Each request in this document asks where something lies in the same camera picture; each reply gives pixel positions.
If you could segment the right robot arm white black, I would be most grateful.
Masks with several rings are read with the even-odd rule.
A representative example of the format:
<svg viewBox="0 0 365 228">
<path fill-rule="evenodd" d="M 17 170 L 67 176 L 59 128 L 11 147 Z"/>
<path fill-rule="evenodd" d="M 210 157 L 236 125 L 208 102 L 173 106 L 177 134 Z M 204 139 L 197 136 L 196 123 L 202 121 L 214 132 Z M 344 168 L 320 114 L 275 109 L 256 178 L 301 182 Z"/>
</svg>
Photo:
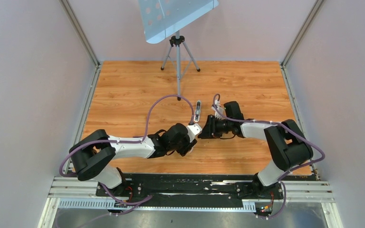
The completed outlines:
<svg viewBox="0 0 365 228">
<path fill-rule="evenodd" d="M 271 186 L 291 168 L 301 165 L 313 157 L 311 147 L 300 140 L 303 133 L 296 122 L 287 119 L 283 122 L 271 123 L 245 119 L 238 102 L 231 101 L 220 106 L 213 105 L 214 115 L 209 115 L 200 139 L 220 139 L 225 133 L 232 133 L 240 138 L 264 140 L 268 144 L 271 161 L 252 181 L 253 194 L 265 198 L 271 193 Z"/>
</svg>

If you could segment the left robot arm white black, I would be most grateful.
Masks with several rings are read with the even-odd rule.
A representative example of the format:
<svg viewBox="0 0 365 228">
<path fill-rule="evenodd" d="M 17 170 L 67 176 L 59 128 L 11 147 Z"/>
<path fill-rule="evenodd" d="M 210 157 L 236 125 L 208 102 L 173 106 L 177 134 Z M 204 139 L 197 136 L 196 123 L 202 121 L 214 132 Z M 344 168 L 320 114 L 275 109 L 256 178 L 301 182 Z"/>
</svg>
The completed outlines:
<svg viewBox="0 0 365 228">
<path fill-rule="evenodd" d="M 99 129 L 75 144 L 69 154 L 79 181 L 96 180 L 113 195 L 122 196 L 127 184 L 120 169 L 109 164 L 111 160 L 131 157 L 153 159 L 174 152 L 185 156 L 197 143 L 196 136 L 201 131 L 198 124 L 184 126 L 177 123 L 167 131 L 159 130 L 146 137 L 120 138 Z"/>
</svg>

